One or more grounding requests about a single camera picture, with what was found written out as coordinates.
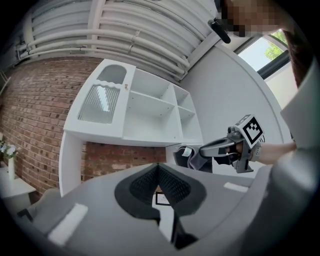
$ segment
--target ceiling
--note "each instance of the ceiling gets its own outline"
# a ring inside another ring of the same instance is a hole
[[[0,67],[71,54],[178,82],[219,40],[208,26],[216,11],[212,0],[41,0],[12,32]]]

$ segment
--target person's arm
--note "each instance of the person's arm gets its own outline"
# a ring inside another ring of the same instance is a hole
[[[297,145],[294,142],[279,145],[261,143],[261,153],[257,161],[265,165],[273,165],[283,155],[291,151],[294,151],[296,148]]]

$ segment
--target vase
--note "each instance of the vase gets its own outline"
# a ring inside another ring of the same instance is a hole
[[[11,157],[8,160],[8,172],[9,172],[9,180],[13,181],[16,177],[15,174],[15,159]]]

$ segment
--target white countertop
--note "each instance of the white countertop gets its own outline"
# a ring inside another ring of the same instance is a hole
[[[36,189],[16,176],[15,180],[9,180],[8,167],[0,167],[0,196],[3,199],[17,197],[31,192]]]

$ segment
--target brick wall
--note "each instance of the brick wall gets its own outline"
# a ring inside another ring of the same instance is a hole
[[[21,147],[15,159],[16,173],[36,188],[38,197],[49,188],[59,188],[63,126],[78,91],[100,62],[89,57],[51,58],[8,72],[11,81],[2,99],[0,131],[6,142]],[[81,179],[165,161],[164,148],[87,142]]]

